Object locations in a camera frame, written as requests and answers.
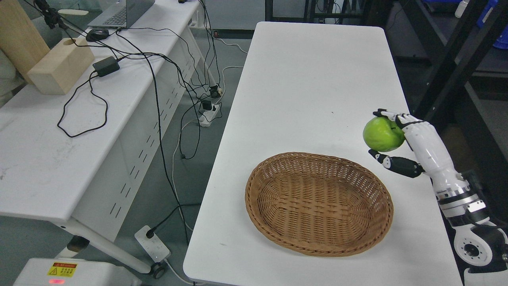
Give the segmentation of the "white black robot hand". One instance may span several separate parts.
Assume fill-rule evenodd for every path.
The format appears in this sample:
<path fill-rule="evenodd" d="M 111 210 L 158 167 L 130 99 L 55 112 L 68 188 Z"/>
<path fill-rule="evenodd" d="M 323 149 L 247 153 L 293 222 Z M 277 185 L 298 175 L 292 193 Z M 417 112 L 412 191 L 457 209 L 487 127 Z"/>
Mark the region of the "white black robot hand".
<path fill-rule="evenodd" d="M 411 114 L 391 112 L 381 108 L 373 112 L 373 115 L 395 122 L 404 132 L 405 140 L 425 174 L 432 179 L 434 187 L 446 189 L 454 185 L 464 186 L 446 146 L 433 125 Z"/>

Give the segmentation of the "white robot forearm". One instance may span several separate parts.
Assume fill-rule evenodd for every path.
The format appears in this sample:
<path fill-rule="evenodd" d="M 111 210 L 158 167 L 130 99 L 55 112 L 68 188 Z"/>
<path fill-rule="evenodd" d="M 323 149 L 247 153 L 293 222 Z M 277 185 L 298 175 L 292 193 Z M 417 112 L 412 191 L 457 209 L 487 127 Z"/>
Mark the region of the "white robot forearm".
<path fill-rule="evenodd" d="M 507 224 L 496 221 L 474 171 L 459 176 L 460 188 L 437 193 L 443 216 L 455 235 L 452 247 L 465 286 L 506 286 Z"/>

